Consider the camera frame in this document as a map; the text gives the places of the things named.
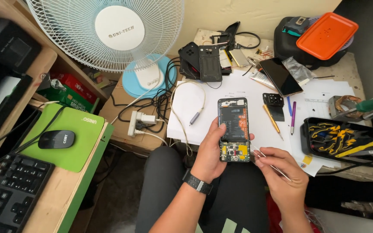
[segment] right hand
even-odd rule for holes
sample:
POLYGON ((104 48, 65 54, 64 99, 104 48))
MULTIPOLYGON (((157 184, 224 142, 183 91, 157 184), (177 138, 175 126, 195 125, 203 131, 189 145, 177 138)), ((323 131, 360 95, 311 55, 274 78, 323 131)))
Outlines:
POLYGON ((254 151, 262 157, 256 158, 256 165, 262 171, 269 185, 270 194, 282 214, 304 212, 308 175, 298 166, 294 158, 287 152, 273 147, 261 147, 260 151, 267 157, 263 157, 259 151, 254 151), (292 181, 281 175, 270 165, 277 167, 292 181))

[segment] black tool bag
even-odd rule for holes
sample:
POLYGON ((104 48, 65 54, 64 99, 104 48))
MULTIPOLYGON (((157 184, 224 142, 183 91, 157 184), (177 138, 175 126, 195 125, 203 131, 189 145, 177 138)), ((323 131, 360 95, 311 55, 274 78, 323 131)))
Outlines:
POLYGON ((283 18, 276 29, 274 30, 274 56, 279 57, 281 60, 293 58, 304 66, 311 66, 310 70, 316 70, 320 66, 332 66, 339 62, 339 60, 346 54, 346 49, 338 51, 328 60, 320 60, 305 51, 298 48, 296 41, 298 36, 293 36, 288 33, 282 32, 284 25, 294 17, 283 18))

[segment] yellow screwdriver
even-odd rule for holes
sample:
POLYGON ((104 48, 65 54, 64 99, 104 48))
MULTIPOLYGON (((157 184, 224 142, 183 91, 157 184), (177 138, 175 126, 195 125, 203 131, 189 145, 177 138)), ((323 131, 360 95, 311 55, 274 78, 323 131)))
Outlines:
POLYGON ((270 117, 270 120, 272 121, 273 126, 276 128, 277 133, 280 135, 281 139, 284 141, 283 137, 281 136, 280 129, 278 129, 278 126, 277 126, 276 122, 274 121, 272 115, 270 114, 269 108, 267 107, 266 104, 263 105, 263 108, 266 110, 268 116, 270 117))

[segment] purple pen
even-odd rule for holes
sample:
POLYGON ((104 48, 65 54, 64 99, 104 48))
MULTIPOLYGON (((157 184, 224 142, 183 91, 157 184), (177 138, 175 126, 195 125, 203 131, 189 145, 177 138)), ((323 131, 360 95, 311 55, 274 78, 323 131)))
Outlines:
POLYGON ((293 135, 294 132, 294 117, 296 116, 296 101, 293 102, 293 111, 291 115, 291 127, 290 127, 290 133, 293 135))

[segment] black pants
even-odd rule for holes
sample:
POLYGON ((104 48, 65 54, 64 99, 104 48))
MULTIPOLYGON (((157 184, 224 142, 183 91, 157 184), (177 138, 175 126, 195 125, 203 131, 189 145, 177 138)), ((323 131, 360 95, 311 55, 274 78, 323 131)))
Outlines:
MULTIPOLYGON (((161 146, 150 153, 136 220, 136 233, 147 233, 169 206, 182 185, 185 174, 181 156, 172 148, 161 146)), ((268 233, 264 177, 251 162, 230 163, 205 199, 199 219, 204 233, 221 233, 228 218, 237 227, 251 233, 268 233)))

